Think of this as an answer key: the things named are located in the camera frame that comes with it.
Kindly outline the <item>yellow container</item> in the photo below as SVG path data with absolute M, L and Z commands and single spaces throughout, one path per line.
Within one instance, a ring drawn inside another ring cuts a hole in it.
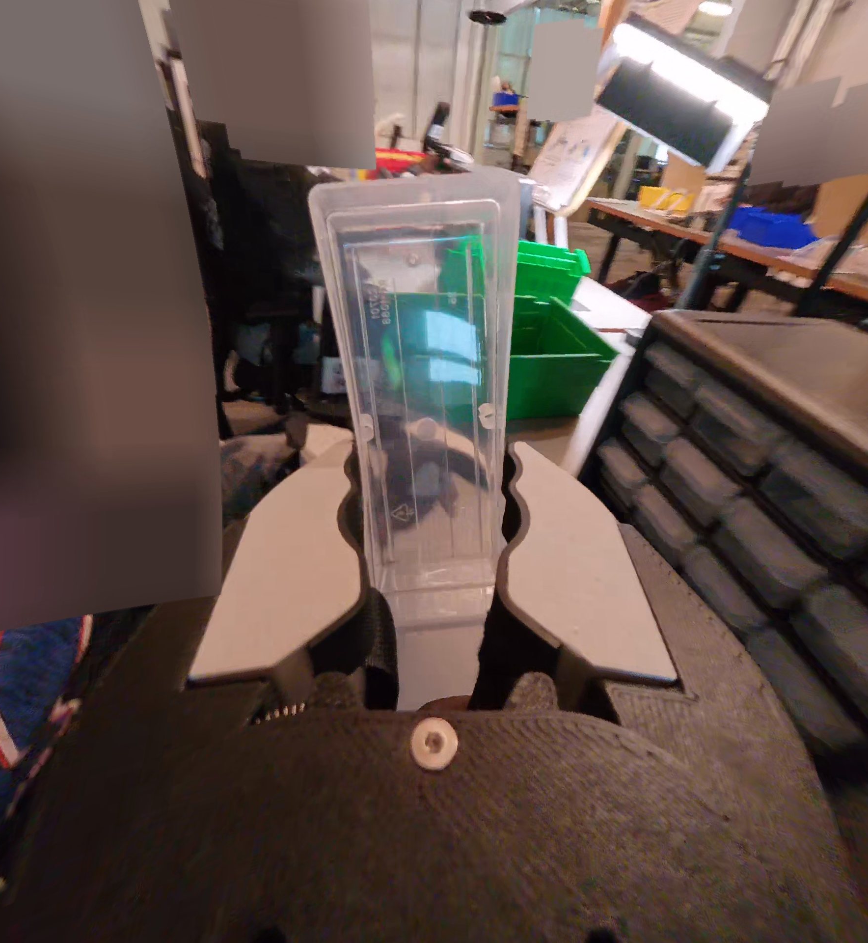
M 643 186 L 637 197 L 638 205 L 653 213 L 670 217 L 685 217 L 694 203 L 696 194 L 684 189 L 663 186 Z

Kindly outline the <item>wooden work table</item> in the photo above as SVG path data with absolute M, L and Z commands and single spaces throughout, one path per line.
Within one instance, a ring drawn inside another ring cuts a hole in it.
M 709 232 L 679 225 L 628 200 L 588 198 L 579 218 L 611 236 L 599 279 L 604 280 L 621 241 L 634 242 L 652 253 L 659 264 L 693 262 L 699 249 L 711 239 Z M 738 237 L 723 236 L 713 262 L 719 277 L 761 291 L 783 301 L 794 302 L 803 287 L 775 278 L 784 274 L 812 282 L 816 271 L 774 251 Z M 832 275 L 824 286 L 834 294 L 852 298 L 853 305 L 868 305 L 868 282 L 854 276 Z

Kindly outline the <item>set of clear cabinet drawers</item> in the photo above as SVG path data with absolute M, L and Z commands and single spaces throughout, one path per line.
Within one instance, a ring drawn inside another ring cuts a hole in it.
M 868 480 L 695 353 L 635 355 L 582 472 L 821 756 L 868 748 Z

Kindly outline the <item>green plastic bin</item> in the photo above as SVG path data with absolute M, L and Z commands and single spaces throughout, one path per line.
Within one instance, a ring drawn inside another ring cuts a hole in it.
M 583 250 L 552 244 L 520 241 L 514 293 L 539 301 L 557 299 L 569 305 L 591 265 Z
M 577 417 L 616 357 L 568 304 L 516 295 L 507 420 Z

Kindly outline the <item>person's patterned blue clothing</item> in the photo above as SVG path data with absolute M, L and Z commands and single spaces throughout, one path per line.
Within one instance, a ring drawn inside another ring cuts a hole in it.
M 18 808 L 80 711 L 71 693 L 92 615 L 0 632 L 0 881 Z

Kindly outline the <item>black drawer cabinet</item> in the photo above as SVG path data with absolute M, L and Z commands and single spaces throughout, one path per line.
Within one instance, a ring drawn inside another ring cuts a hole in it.
M 596 433 L 578 476 L 589 489 L 582 472 L 635 355 L 654 338 L 695 353 L 771 407 L 799 437 L 816 440 L 838 465 L 868 480 L 867 335 L 817 319 L 669 311 L 655 315 L 643 332 Z M 830 756 L 808 750 L 829 781 L 868 782 L 868 748 Z

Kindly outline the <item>white instruction poster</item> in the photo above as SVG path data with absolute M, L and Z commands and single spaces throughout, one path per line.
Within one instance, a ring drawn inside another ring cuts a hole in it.
M 598 106 L 587 117 L 555 124 L 528 174 L 534 182 L 533 205 L 557 216 L 573 215 L 626 130 L 622 119 Z

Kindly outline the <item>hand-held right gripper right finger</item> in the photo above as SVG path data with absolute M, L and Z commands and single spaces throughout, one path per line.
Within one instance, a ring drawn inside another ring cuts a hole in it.
M 507 539 L 495 596 L 556 650 L 606 679 L 676 682 L 678 673 L 617 519 L 590 489 L 525 442 L 508 447 Z

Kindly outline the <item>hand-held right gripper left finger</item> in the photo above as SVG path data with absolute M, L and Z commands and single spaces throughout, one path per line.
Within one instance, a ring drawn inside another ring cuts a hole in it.
M 188 681 L 311 677 L 310 645 L 365 602 L 366 562 L 344 515 L 356 491 L 353 448 L 334 444 L 248 515 Z

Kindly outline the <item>blue plastic bin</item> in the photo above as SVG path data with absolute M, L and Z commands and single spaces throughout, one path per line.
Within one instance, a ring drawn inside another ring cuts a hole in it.
M 794 251 L 817 242 L 817 235 L 801 215 L 775 213 L 759 206 L 735 209 L 728 228 L 741 240 L 769 249 Z

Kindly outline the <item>clear plastic drawer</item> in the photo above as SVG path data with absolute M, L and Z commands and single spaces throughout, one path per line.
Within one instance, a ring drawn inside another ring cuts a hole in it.
M 521 196 L 518 175 L 483 167 L 309 195 L 369 575 L 404 630 L 473 623 L 490 606 Z

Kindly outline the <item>LED light panel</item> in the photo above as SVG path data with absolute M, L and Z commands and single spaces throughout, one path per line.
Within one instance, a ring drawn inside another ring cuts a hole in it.
M 595 103 L 677 157 L 708 172 L 730 163 L 768 114 L 773 83 L 637 14 L 611 34 Z

